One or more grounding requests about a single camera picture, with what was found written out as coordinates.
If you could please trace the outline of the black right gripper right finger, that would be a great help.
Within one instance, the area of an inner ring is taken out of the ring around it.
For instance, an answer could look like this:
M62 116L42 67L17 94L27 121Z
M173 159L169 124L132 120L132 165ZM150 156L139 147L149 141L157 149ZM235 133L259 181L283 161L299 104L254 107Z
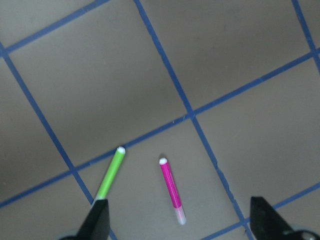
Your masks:
M288 240L293 228L262 197L250 199L250 229L257 240Z

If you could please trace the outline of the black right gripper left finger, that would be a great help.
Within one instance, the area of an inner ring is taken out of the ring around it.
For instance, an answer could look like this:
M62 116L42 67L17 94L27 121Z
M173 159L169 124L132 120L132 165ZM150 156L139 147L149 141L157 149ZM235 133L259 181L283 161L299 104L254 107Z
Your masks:
M76 234L77 240L107 240L110 233L110 213L107 199L96 200Z

